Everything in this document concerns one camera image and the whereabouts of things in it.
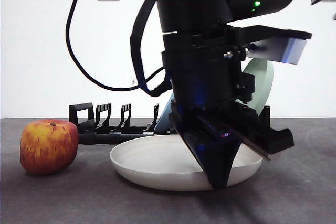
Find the robotic arm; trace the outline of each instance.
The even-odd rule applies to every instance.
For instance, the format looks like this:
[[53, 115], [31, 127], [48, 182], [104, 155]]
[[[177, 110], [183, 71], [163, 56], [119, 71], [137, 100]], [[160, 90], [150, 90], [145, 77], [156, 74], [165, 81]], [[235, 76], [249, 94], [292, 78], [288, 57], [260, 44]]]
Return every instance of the robotic arm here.
[[[153, 97], [173, 89], [175, 100], [170, 121], [207, 173], [214, 189], [226, 186], [241, 143], [266, 159], [294, 145], [289, 129], [270, 128], [267, 108], [258, 117], [255, 110], [244, 105], [252, 100], [255, 79], [242, 72], [241, 62], [249, 56], [297, 64], [306, 40], [312, 35], [265, 26], [241, 28], [228, 24], [278, 12], [291, 1], [145, 0], [136, 18], [130, 43], [138, 88]], [[162, 59], [166, 75], [161, 85], [149, 90], [140, 49], [155, 2], [165, 33]], [[71, 12], [67, 43], [74, 59], [69, 42]]]

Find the gray table surface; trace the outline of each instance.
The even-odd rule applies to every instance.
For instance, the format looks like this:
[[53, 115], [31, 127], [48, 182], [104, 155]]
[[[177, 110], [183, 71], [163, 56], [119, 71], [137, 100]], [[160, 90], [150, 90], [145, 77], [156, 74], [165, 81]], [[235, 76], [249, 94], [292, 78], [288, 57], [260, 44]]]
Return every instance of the gray table surface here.
[[221, 190], [172, 193], [119, 176], [113, 146], [79, 146], [74, 163], [46, 177], [25, 172], [20, 136], [32, 119], [1, 120], [1, 223], [336, 223], [336, 119], [273, 119], [296, 146], [249, 180]]

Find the apple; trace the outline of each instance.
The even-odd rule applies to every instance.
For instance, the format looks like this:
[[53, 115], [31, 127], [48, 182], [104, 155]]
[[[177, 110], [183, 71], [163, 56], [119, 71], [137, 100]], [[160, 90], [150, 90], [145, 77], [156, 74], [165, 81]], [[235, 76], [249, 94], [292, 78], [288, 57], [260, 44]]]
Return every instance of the apple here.
[[71, 165], [77, 149], [78, 130], [73, 123], [55, 119], [32, 122], [22, 133], [21, 165], [36, 175], [56, 173]]

